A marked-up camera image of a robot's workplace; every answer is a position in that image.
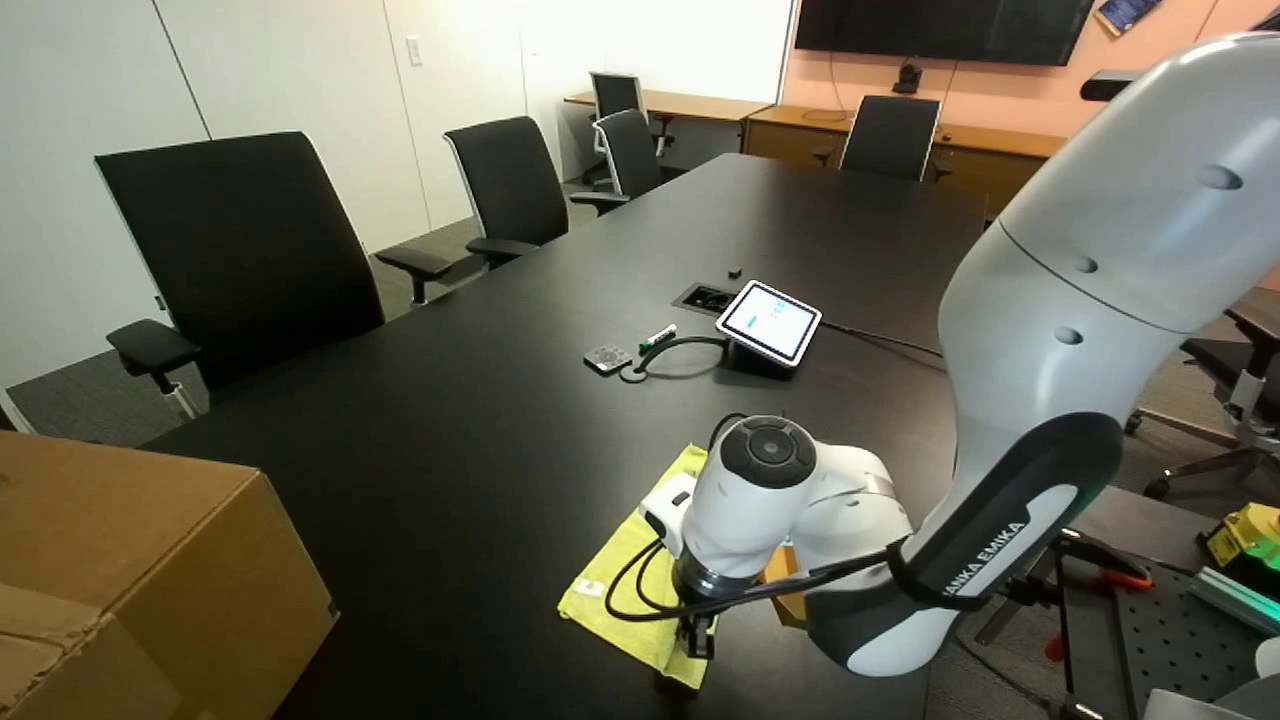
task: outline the black table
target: black table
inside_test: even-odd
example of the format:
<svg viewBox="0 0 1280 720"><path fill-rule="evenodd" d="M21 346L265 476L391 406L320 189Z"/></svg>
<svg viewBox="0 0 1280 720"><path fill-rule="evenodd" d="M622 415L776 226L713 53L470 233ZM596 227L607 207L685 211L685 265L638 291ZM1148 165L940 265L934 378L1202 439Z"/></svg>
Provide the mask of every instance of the black table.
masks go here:
<svg viewBox="0 0 1280 720"><path fill-rule="evenodd" d="M709 334L679 295L735 274L935 346L935 302L980 221L945 189L719 157L446 304L234 388L155 447L261 463L335 594L343 622L283 715L919 715L929 671L858 682L769 606L719 622L719 662L690 703L575 638L555 600L735 410L880 451L919 522L954 462L945 373L838 334L791 383L631 388L580 352L667 319Z"/></svg>

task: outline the tablet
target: tablet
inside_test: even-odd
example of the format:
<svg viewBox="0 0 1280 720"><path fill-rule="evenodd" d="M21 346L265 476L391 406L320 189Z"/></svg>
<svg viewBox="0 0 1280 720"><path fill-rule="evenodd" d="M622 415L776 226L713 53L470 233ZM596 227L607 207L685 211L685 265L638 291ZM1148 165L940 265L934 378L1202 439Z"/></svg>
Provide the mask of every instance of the tablet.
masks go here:
<svg viewBox="0 0 1280 720"><path fill-rule="evenodd" d="M754 352L783 368L796 368L820 319L820 308L760 282L748 282L719 314L717 334L724 334L735 346L748 346Z"/></svg>

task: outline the wall-mounted screen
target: wall-mounted screen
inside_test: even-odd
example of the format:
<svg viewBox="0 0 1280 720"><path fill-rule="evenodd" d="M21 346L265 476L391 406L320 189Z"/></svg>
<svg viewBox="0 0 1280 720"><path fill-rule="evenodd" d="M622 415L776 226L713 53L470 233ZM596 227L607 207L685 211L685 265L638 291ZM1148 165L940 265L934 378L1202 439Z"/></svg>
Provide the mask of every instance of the wall-mounted screen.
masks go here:
<svg viewBox="0 0 1280 720"><path fill-rule="evenodd" d="M1092 0L806 0L796 48L1067 66Z"/></svg>

